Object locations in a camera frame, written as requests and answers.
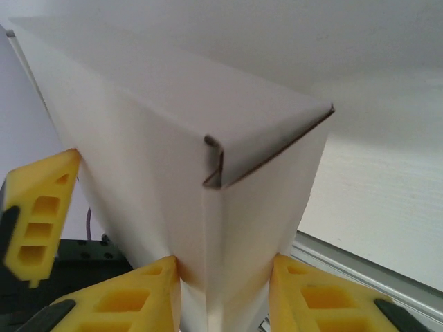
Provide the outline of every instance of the cardboard box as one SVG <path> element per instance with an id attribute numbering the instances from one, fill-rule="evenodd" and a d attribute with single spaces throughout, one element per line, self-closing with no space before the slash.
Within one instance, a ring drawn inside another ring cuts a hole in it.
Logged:
<path id="1" fill-rule="evenodd" d="M 331 104 L 97 21 L 12 22 L 111 240 L 134 266 L 178 257 L 182 330 L 255 331 Z"/>

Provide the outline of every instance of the white backdrop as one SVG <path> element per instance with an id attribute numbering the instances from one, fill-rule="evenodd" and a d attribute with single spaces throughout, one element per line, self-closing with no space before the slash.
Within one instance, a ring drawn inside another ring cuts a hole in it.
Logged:
<path id="1" fill-rule="evenodd" d="M 443 2 L 7 0 L 92 15 L 334 101 L 300 226 L 443 290 Z"/>

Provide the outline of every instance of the white wall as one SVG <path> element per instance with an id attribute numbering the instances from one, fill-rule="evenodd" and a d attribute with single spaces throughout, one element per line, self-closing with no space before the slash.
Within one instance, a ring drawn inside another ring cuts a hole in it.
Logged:
<path id="1" fill-rule="evenodd" d="M 443 290 L 443 2 L 8 1 L 92 15 L 334 101 L 300 229 Z"/>
<path id="2" fill-rule="evenodd" d="M 0 26 L 0 178 L 14 168 L 63 151 L 55 128 L 29 82 L 20 61 Z M 86 239 L 86 213 L 89 205 L 79 184 L 66 218 L 62 237 Z M 94 239 L 102 230 L 91 222 Z"/>

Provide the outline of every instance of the yellow foam block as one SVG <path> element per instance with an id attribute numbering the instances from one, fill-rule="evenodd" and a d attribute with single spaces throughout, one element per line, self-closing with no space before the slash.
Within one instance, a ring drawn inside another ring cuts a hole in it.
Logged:
<path id="1" fill-rule="evenodd" d="M 277 255 L 269 283 L 272 332 L 398 332 L 376 290 Z"/>
<path id="2" fill-rule="evenodd" d="M 51 273 L 80 160 L 70 149 L 6 176 L 3 211 L 18 206 L 20 213 L 3 263 L 31 288 Z"/>
<path id="3" fill-rule="evenodd" d="M 75 307 L 52 332 L 177 332 L 181 316 L 177 259 L 153 264 L 61 297 Z"/>

